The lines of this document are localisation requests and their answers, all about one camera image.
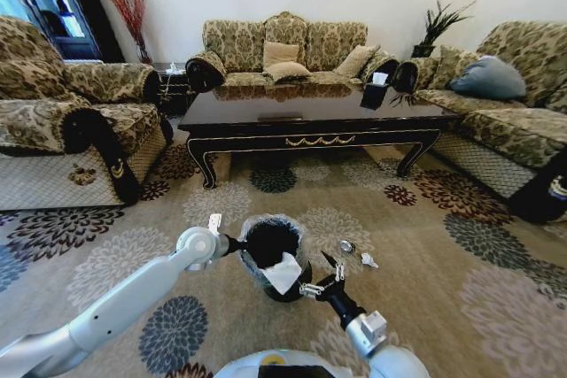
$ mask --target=coffee table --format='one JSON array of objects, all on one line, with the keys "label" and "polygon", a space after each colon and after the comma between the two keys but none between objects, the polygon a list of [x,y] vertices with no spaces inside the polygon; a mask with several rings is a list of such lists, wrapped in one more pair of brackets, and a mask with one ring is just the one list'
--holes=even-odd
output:
[{"label": "coffee table", "polygon": [[206,161],[213,152],[412,144],[397,171],[406,176],[441,131],[461,117],[393,88],[382,95],[363,95],[361,89],[343,87],[325,97],[279,89],[284,96],[222,96],[212,91],[199,94],[191,104],[178,128],[189,132],[187,149],[206,189],[216,185],[213,166]]}]

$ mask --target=sofa armrest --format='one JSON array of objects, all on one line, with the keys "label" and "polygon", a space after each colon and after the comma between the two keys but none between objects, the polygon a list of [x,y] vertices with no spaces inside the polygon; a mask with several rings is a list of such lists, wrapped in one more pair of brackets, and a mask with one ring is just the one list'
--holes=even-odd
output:
[{"label": "sofa armrest", "polygon": [[0,152],[21,156],[80,152],[89,146],[69,118],[88,111],[86,100],[0,100]]},{"label": "sofa armrest", "polygon": [[146,64],[65,65],[66,87],[93,104],[158,101],[159,76]]},{"label": "sofa armrest", "polygon": [[398,70],[398,90],[414,93],[427,89],[439,67],[440,58],[411,58],[400,64]]},{"label": "sofa armrest", "polygon": [[393,55],[388,54],[384,50],[379,50],[372,56],[364,68],[362,68],[360,78],[362,82],[366,84],[372,81],[373,73],[386,73],[388,74],[386,82],[390,83],[399,64],[400,61]]},{"label": "sofa armrest", "polygon": [[185,64],[189,88],[194,93],[202,93],[221,86],[227,70],[219,56],[212,50],[203,50],[193,55]]}]

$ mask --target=table leg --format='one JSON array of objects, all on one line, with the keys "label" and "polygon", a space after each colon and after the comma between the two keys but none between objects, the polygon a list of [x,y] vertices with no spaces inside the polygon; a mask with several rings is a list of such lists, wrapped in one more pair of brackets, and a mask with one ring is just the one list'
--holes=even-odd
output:
[{"label": "table leg", "polygon": [[408,152],[406,157],[404,157],[398,164],[398,176],[406,177],[411,170],[411,166],[425,153],[427,150],[433,146],[433,144],[439,139],[441,135],[440,131],[429,132],[423,135],[423,139],[417,142],[412,149]]},{"label": "table leg", "polygon": [[216,187],[216,173],[214,172],[213,164],[206,161],[208,151],[202,141],[187,138],[187,151],[193,160],[197,163],[198,168],[205,178],[203,188],[213,189]]}]

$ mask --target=sofa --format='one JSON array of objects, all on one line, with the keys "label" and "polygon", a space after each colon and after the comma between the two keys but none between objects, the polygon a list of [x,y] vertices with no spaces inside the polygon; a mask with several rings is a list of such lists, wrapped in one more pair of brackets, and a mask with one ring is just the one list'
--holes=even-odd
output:
[{"label": "sofa", "polygon": [[0,17],[0,210],[135,203],[173,135],[158,86],[151,66],[67,65]]},{"label": "sofa", "polygon": [[400,65],[403,85],[417,97],[463,114],[434,150],[500,194],[516,214],[531,221],[564,220],[567,203],[548,192],[567,174],[567,23],[504,22],[476,53],[513,65],[524,78],[526,97],[498,101],[434,89],[439,58]]},{"label": "sofa", "polygon": [[[282,12],[264,22],[209,20],[203,26],[205,50],[186,64],[190,90],[214,89],[223,98],[337,96],[361,88],[376,71],[393,77],[398,61],[383,50],[353,79],[334,73],[348,54],[364,45],[368,28],[360,22],[308,22]],[[303,81],[275,84],[262,74],[264,42],[299,45],[298,62],[312,75]]]}]

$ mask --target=carpet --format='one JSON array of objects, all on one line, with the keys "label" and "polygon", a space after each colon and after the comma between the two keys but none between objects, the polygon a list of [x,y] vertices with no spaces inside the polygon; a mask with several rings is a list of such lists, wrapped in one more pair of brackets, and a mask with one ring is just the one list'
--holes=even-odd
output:
[{"label": "carpet", "polygon": [[[346,262],[346,291],[388,320],[432,377],[567,375],[564,225],[534,226],[432,156],[408,178],[403,153],[365,150],[215,155],[214,190],[188,160],[183,133],[128,208],[0,213],[0,346],[66,323],[177,236],[223,214],[284,213],[306,230],[314,279],[331,273],[320,250]],[[348,239],[356,255],[341,253]],[[360,262],[369,252],[379,264]],[[330,306],[268,298],[237,256],[182,275],[173,291],[69,377],[207,378],[273,348],[313,351],[367,374]]]}]

